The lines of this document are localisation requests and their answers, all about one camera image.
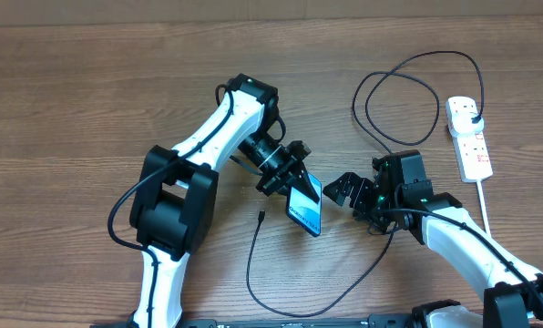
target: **black cable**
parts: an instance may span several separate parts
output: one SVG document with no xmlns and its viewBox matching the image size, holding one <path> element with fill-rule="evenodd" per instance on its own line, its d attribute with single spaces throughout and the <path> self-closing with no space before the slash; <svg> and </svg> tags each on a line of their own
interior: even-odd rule
<svg viewBox="0 0 543 328">
<path fill-rule="evenodd" d="M 241 165 L 242 168 L 248 170 L 250 173 L 255 174 L 257 176 L 263 176 L 263 173 L 259 172 L 258 170 L 252 168 L 247 164 L 246 162 L 242 161 L 241 159 L 236 158 L 235 156 L 231 155 L 229 156 L 229 159 L 234 161 L 235 163 Z"/>
<path fill-rule="evenodd" d="M 219 84 L 217 87 L 215 87 L 215 100 L 217 101 L 217 106 L 220 105 L 219 90 L 222 88 L 227 89 L 227 86 L 224 84 Z"/>
<path fill-rule="evenodd" d="M 379 165 L 379 170 L 377 170 L 377 174 L 374 176 L 374 182 L 377 183 L 379 179 L 381 178 L 381 174 L 383 174 L 383 165 Z"/>
<path fill-rule="evenodd" d="M 116 202 L 116 204 L 111 209 L 111 211 L 109 212 L 109 215 L 108 215 L 108 234 L 109 234 L 109 237 L 113 241 L 115 241 L 119 245 L 122 245 L 124 247 L 128 247 L 128 248 L 130 248 L 132 250 L 144 251 L 145 253 L 147 253 L 152 258 L 152 266 L 154 267 L 154 270 L 153 270 L 153 273 L 152 273 L 152 283 L 150 284 L 149 301 L 148 301 L 148 309 L 147 309 L 147 311 L 148 311 L 148 327 L 149 328 L 152 327 L 152 310 L 153 310 L 152 302 L 154 301 L 154 291 L 156 289 L 156 280 L 157 280 L 158 272 L 159 272 L 159 261 L 158 261 L 158 258 L 156 257 L 156 254 L 154 254 L 154 252 L 151 251 L 148 248 L 148 246 L 142 246 L 142 245 L 138 245 L 138 244 L 135 244 L 135 243 L 132 243 L 132 242 L 129 242 L 129 241 L 124 241 L 124 240 L 120 239 L 116 235 L 116 233 L 114 232 L 114 219 L 116 218 L 116 214 L 118 213 L 119 208 L 142 185 L 147 183 L 149 180 L 156 178 L 158 175 L 163 174 L 164 172 L 168 171 L 169 169 L 172 169 L 172 167 L 174 167 L 179 161 L 187 159 L 189 156 L 191 156 L 192 154 L 199 151 L 207 142 L 209 142 L 209 140 L 211 140 L 217 134 L 217 132 L 220 131 L 220 129 L 225 125 L 225 123 L 229 120 L 229 118 L 233 114 L 233 108 L 235 106 L 232 93 L 230 91 L 227 91 L 227 92 L 229 93 L 229 98 L 230 98 L 229 110 L 227 110 L 227 114 L 225 115 L 223 120 L 219 123 L 219 125 L 215 129 L 213 129 L 211 131 L 211 133 L 209 135 L 207 135 L 207 137 L 205 137 L 205 139 L 198 142 L 197 145 L 193 149 L 191 149 L 189 152 L 187 152 L 186 154 L 184 154 L 182 156 L 179 156 L 176 160 L 170 162 L 169 164 L 165 165 L 164 167 L 162 167 L 160 169 L 157 169 L 156 171 L 149 174 L 146 178 L 140 180 L 134 186 L 132 186 L 128 191 L 126 191 L 126 193 L 124 193 L 122 195 L 122 197 L 119 198 L 119 200 Z"/>
<path fill-rule="evenodd" d="M 282 136 L 275 139 L 278 143 L 282 142 L 283 137 L 286 136 L 286 124 L 283 122 L 283 119 L 278 115 L 278 123 L 280 123 L 280 128 L 282 129 Z"/>
<path fill-rule="evenodd" d="M 379 144 L 381 144 L 381 146 L 383 146 L 383 148 L 385 150 L 387 150 L 387 152 L 389 154 L 393 154 L 393 151 L 391 151 L 389 149 L 389 147 L 387 147 L 387 145 L 385 145 L 383 143 L 383 141 L 381 141 L 376 135 L 374 135 L 371 131 L 369 131 L 362 123 L 361 121 L 359 120 L 359 118 L 356 116 L 356 110 L 354 109 L 354 106 L 355 106 L 355 102 L 356 102 L 356 97 L 358 96 L 359 94 L 359 91 L 361 90 L 361 87 L 363 86 L 364 84 L 364 81 L 366 81 L 369 77 L 372 77 L 372 76 L 375 76 L 375 75 L 385 75 L 385 76 L 394 76 L 394 77 L 404 77 L 404 78 L 407 78 L 409 80 L 412 80 L 414 82 L 417 82 L 419 84 L 421 84 L 422 86 L 426 87 L 429 91 L 431 91 L 431 93 L 434 95 L 435 97 L 435 103 L 436 103 L 436 111 L 435 111 L 435 118 L 434 118 L 434 124 L 432 124 L 432 127 L 429 129 L 429 132 L 427 132 L 427 134 L 425 135 L 425 137 L 421 138 L 420 140 L 416 141 L 416 142 L 404 142 L 404 141 L 401 141 L 401 140 L 397 140 L 395 138 L 391 138 L 389 136 L 387 136 L 386 134 L 383 133 L 383 131 L 381 131 L 379 128 L 376 127 L 376 125 L 373 123 L 373 121 L 370 119 L 370 117 L 368 116 L 368 103 L 369 103 L 369 99 L 371 98 L 371 95 L 373 94 L 373 92 L 371 92 L 371 95 L 369 95 L 369 97 L 367 97 L 366 99 L 366 102 L 364 103 L 364 108 L 365 108 L 365 111 L 367 111 L 367 117 L 369 119 L 369 122 L 371 123 L 371 125 L 374 127 L 374 129 L 379 132 L 382 136 L 384 136 L 385 138 L 388 138 L 396 143 L 399 143 L 399 144 L 402 144 L 402 145 L 406 145 L 406 146 L 415 146 L 415 145 L 419 145 L 420 143 L 426 141 L 429 136 L 432 134 L 432 132 L 434 132 L 434 129 L 435 129 L 435 125 L 437 124 L 437 120 L 439 119 L 439 97 L 437 96 L 436 92 L 429 86 L 427 85 L 426 82 L 424 82 L 423 80 L 417 78 L 417 77 L 412 77 L 412 76 L 409 76 L 407 74 L 401 74 L 401 73 L 392 73 L 391 71 L 389 72 L 384 72 L 384 71 L 378 71 L 378 72 L 373 72 L 371 74 L 369 74 L 368 76 L 364 77 L 363 81 L 361 81 L 361 83 L 359 84 L 359 86 L 357 87 L 356 91 L 354 91 L 354 96 L 353 96 L 353 105 L 352 105 L 352 110 L 353 110 L 353 115 L 354 115 L 354 119 L 356 120 L 356 123 L 358 123 L 358 125 L 364 130 L 364 132 L 368 133 L 369 136 L 373 137 L 373 139 L 375 139 Z"/>
<path fill-rule="evenodd" d="M 448 217 L 446 217 L 444 215 L 440 215 L 440 214 L 433 213 L 433 212 L 426 211 L 426 210 L 390 209 L 390 210 L 380 210 L 380 211 L 382 213 L 402 212 L 402 213 L 420 214 L 420 215 L 425 215 L 425 216 L 433 216 L 433 217 L 438 218 L 440 220 L 444 220 L 444 221 L 446 221 L 448 223 L 451 223 L 451 224 L 459 227 L 461 230 L 468 231 L 471 235 L 473 235 L 480 242 L 482 242 L 484 244 L 484 246 L 486 246 L 487 249 L 490 252 L 492 252 L 498 258 L 498 260 L 501 261 L 507 267 L 507 269 L 509 271 L 513 272 L 513 274 L 515 276 L 517 276 L 517 278 L 519 278 L 525 284 L 528 291 L 533 295 L 533 297 L 539 303 L 540 307 L 543 310 L 543 297 L 541 297 L 541 295 L 537 292 L 537 290 L 530 283 L 530 281 L 515 267 L 515 265 L 511 261 L 507 260 L 507 258 L 505 258 L 504 255 L 502 255 L 502 253 L 500 251 L 498 251 L 492 245 L 492 243 L 490 243 L 490 241 L 488 241 L 486 238 L 484 238 L 480 233 L 478 233 L 478 231 L 475 231 L 474 229 L 468 227 L 467 224 L 465 224 L 463 222 L 460 222 L 460 221 L 457 221 L 457 220 L 454 220 L 454 219 L 450 219 L 450 218 L 448 218 Z"/>
<path fill-rule="evenodd" d="M 482 112 L 484 111 L 484 81 L 482 79 L 482 73 L 480 72 L 480 68 L 478 67 L 478 64 L 476 63 L 476 61 L 469 55 L 467 54 L 464 54 L 462 52 L 459 52 L 459 51 L 432 51 L 432 52 L 427 52 L 427 53 L 423 53 L 423 54 L 419 54 L 419 55 L 415 55 L 415 56 L 412 56 L 408 59 L 406 59 L 405 61 L 403 61 L 401 64 L 397 65 L 396 67 L 394 67 L 392 70 L 388 71 L 388 72 L 384 72 L 384 71 L 379 71 L 379 72 L 373 72 L 371 74 L 369 74 L 368 76 L 366 76 L 363 81 L 361 81 L 361 83 L 359 84 L 358 88 L 356 89 L 356 91 L 354 92 L 354 96 L 353 96 L 353 105 L 352 105 L 352 111 L 353 111 L 353 115 L 354 115 L 354 119 L 356 120 L 356 122 L 358 123 L 358 125 L 366 132 L 369 134 L 369 136 L 371 136 L 372 138 L 374 138 L 379 144 L 381 144 L 381 146 L 383 146 L 385 148 L 385 150 L 387 150 L 387 152 L 389 152 L 389 154 L 392 153 L 392 151 L 383 143 L 383 141 L 381 141 L 379 138 L 377 138 L 371 131 L 369 131 L 359 120 L 359 118 L 356 116 L 356 110 L 354 109 L 354 106 L 355 106 L 355 101 L 356 101 L 356 97 L 358 96 L 358 93 L 359 91 L 361 90 L 361 87 L 363 86 L 364 82 L 369 78 L 369 77 L 372 77 L 372 76 L 375 76 L 375 75 L 384 75 L 384 77 L 382 77 L 373 87 L 373 89 L 371 90 L 371 92 L 369 93 L 369 96 L 366 98 L 366 101 L 364 102 L 364 112 L 366 114 L 366 117 L 369 121 L 369 123 L 371 124 L 371 126 L 380 134 L 382 135 L 383 137 L 393 141 L 393 142 L 396 142 L 398 144 L 401 144 L 401 145 L 405 145 L 405 146 L 416 146 L 416 145 L 419 145 L 421 143 L 423 143 L 424 141 L 426 141 L 429 136 L 432 134 L 432 132 L 434 132 L 434 129 L 435 129 L 435 125 L 437 124 L 437 120 L 439 119 L 439 97 L 437 96 L 436 92 L 429 86 L 426 84 L 426 82 L 424 82 L 423 80 L 417 78 L 417 77 L 412 77 L 412 76 L 408 76 L 406 74 L 399 74 L 399 73 L 395 73 L 399 68 L 401 68 L 403 65 L 405 65 L 407 62 L 413 60 L 413 59 L 416 59 L 420 56 L 428 56 L 428 55 L 434 55 L 434 54 L 457 54 L 457 55 L 460 55 L 460 56 L 465 56 L 473 65 L 474 65 L 474 68 L 476 69 L 476 73 L 478 75 L 478 80 L 480 81 L 480 112 L 478 113 L 478 115 L 475 117 L 475 118 L 472 118 L 472 121 L 474 123 L 477 123 L 481 118 L 482 118 Z M 421 138 L 420 140 L 418 141 L 415 141 L 415 142 L 406 142 L 406 141 L 402 141 L 402 140 L 399 140 L 399 139 L 396 139 L 396 138 L 393 138 L 393 137 L 390 137 L 389 135 L 387 135 L 386 133 L 384 133 L 381 129 L 379 129 L 375 123 L 373 122 L 373 120 L 371 119 L 371 116 L 369 115 L 369 99 L 371 99 L 371 96 L 373 95 L 373 93 L 375 92 L 375 90 L 381 85 L 381 83 L 383 83 L 383 81 L 385 79 L 387 79 L 388 77 L 390 76 L 395 76 L 395 77 L 404 77 L 404 78 L 407 78 L 407 79 L 410 79 L 414 82 L 417 82 L 419 84 L 421 84 L 422 86 L 426 87 L 429 91 L 431 91 L 431 93 L 434 95 L 435 97 L 435 102 L 436 102 L 436 106 L 437 106 L 437 110 L 436 110 L 436 113 L 435 113 L 435 119 L 434 119 L 434 123 L 432 125 L 432 127 L 430 128 L 429 132 L 427 132 L 427 134 L 425 135 L 425 137 Z"/>
<path fill-rule="evenodd" d="M 250 286 L 251 256 L 253 255 L 253 249 L 255 248 L 255 241 L 257 240 L 257 235 L 260 232 L 261 223 L 263 222 L 264 218 L 265 218 L 265 212 L 261 211 L 260 216 L 258 217 L 257 228 L 255 229 L 255 233 L 253 234 L 253 241 L 251 242 L 250 257 L 247 260 L 247 270 L 245 272 L 245 281 L 247 282 L 247 290 L 250 292 L 251 298 L 256 303 L 258 303 L 261 307 L 263 307 L 264 309 L 266 309 L 268 311 L 271 311 L 273 313 L 279 314 L 279 315 L 285 315 L 285 316 L 289 316 L 289 317 L 292 317 L 292 318 L 309 318 L 309 317 L 313 317 L 313 316 L 316 316 L 316 315 L 326 313 L 328 310 L 332 309 L 338 302 L 341 301 L 341 299 L 344 298 L 344 296 L 346 296 L 346 294 L 348 294 L 354 287 L 356 287 L 356 285 L 358 285 L 364 279 L 364 277 L 366 277 L 367 275 L 369 275 L 369 273 L 371 273 L 371 271 L 374 269 L 374 267 L 379 263 L 379 261 L 383 258 L 384 254 L 387 252 L 387 250 L 389 249 L 389 245 L 391 245 L 391 241 L 393 240 L 393 233 L 391 233 L 391 235 L 389 236 L 389 240 L 387 241 L 387 243 L 385 244 L 383 250 L 381 251 L 381 254 L 379 254 L 379 257 L 373 262 L 371 267 L 366 272 L 364 272 L 363 275 L 361 277 L 359 277 L 359 279 L 356 280 L 356 282 L 354 282 L 346 291 L 344 291 L 330 305 L 326 306 L 325 308 L 323 308 L 320 311 L 317 311 L 315 313 L 307 313 L 307 314 L 287 313 L 287 312 L 284 312 L 284 311 L 278 311 L 278 310 L 273 309 L 272 307 L 264 304 L 262 301 L 260 301 L 257 298 L 257 296 L 255 296 L 255 294 L 251 290 L 251 286 Z"/>
</svg>

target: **phone screen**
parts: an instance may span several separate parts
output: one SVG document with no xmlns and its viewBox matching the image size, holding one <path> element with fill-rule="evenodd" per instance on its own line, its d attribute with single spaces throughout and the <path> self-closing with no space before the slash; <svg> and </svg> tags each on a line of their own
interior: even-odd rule
<svg viewBox="0 0 543 328">
<path fill-rule="evenodd" d="M 321 227 L 322 184 L 312 174 L 308 173 L 308 177 L 310 177 L 310 182 L 314 186 L 316 194 L 320 196 L 320 199 L 318 202 L 314 202 L 299 190 L 292 187 L 290 195 L 288 195 L 286 214 L 312 236 L 318 237 L 320 236 Z"/>
</svg>

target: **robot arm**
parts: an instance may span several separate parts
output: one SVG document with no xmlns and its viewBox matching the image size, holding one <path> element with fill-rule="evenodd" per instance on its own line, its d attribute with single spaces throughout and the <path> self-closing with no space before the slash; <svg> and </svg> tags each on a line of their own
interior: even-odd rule
<svg viewBox="0 0 543 328">
<path fill-rule="evenodd" d="M 424 304 L 415 307 L 407 323 L 399 327 L 528 327 L 528 318 L 533 315 L 543 320 L 543 306 L 528 288 L 532 285 L 543 298 L 542 272 L 517 259 L 478 228 L 450 194 L 434 195 L 418 151 L 373 159 L 373 169 L 378 172 L 374 181 L 348 172 L 327 185 L 323 193 L 341 206 L 350 197 L 354 217 L 365 220 L 370 230 L 386 233 L 395 223 L 410 231 L 418 242 L 452 264 L 485 305 L 481 316 L 451 300 Z M 501 261 L 486 243 L 504 259 Z M 507 268 L 505 263 L 509 262 L 529 284 Z"/>
<path fill-rule="evenodd" d="M 463 222 L 468 227 L 477 230 L 508 261 L 513 262 L 527 280 L 532 282 L 537 279 L 538 274 L 542 273 L 539 269 L 516 258 L 478 228 L 467 210 L 451 206 L 434 210 L 434 213 Z M 469 232 L 432 216 L 423 217 L 421 224 L 425 245 L 446 259 L 472 286 L 481 300 L 484 300 L 484 290 L 493 288 L 499 282 L 511 285 L 522 283 L 482 242 Z"/>
<path fill-rule="evenodd" d="M 137 241 L 158 263 L 142 252 L 140 303 L 127 327 L 148 327 L 149 317 L 149 328 L 173 328 L 180 320 L 187 263 L 209 231 L 219 171 L 235 149 L 262 171 L 256 188 L 265 195 L 296 188 L 320 199 L 302 162 L 310 150 L 301 141 L 285 148 L 268 134 L 279 117 L 277 88 L 238 75 L 226 91 L 215 113 L 190 138 L 172 149 L 156 146 L 145 158 L 140 180 L 155 176 L 139 187 L 129 220 L 138 230 Z M 184 199 L 162 189 L 174 183 L 188 189 Z"/>
</svg>

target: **wooden table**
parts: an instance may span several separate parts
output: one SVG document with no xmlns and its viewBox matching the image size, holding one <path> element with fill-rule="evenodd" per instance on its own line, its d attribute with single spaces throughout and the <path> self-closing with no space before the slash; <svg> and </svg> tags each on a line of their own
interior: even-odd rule
<svg viewBox="0 0 543 328">
<path fill-rule="evenodd" d="M 371 158 L 384 154 L 351 118 L 360 80 L 442 49 L 468 53 L 484 74 L 493 236 L 543 270 L 543 16 L 0 28 L 0 327 L 87 327 L 125 320 L 137 307 L 141 256 L 108 237 L 108 211 L 153 145 L 171 147 L 209 117 L 219 83 L 243 72 L 276 86 L 286 141 L 304 140 L 308 169 L 328 183 L 346 171 L 370 176 Z M 425 57 L 403 72 L 430 83 L 442 102 L 479 99 L 476 73 L 460 56 Z M 441 109 L 418 149 L 435 191 L 451 192 L 480 223 L 476 187 L 460 181 Z M 416 140 L 435 101 L 391 78 L 371 110 L 382 129 Z M 386 237 L 369 236 L 351 209 L 326 198 L 323 233 L 312 238 L 283 214 L 284 197 L 255 190 L 257 180 L 232 163 L 220 174 L 210 234 L 187 270 L 188 317 L 281 318 L 245 287 L 258 210 L 268 215 L 252 286 L 284 311 L 323 308 L 384 247 Z M 116 229 L 134 240 L 129 205 Z M 400 232 L 324 317 L 407 312 L 447 298 L 482 310 L 446 261 Z"/>
</svg>

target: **plug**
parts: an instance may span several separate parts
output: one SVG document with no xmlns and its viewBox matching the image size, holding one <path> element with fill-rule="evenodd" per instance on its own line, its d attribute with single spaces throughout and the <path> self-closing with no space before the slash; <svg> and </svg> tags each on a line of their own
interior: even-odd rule
<svg viewBox="0 0 543 328">
<path fill-rule="evenodd" d="M 452 137 L 482 132 L 484 119 L 478 115 L 476 101 L 469 97 L 451 97 L 446 102 L 447 123 Z"/>
<path fill-rule="evenodd" d="M 257 217 L 257 221 L 261 224 L 265 219 L 265 210 L 260 210 L 260 215 Z"/>
</svg>

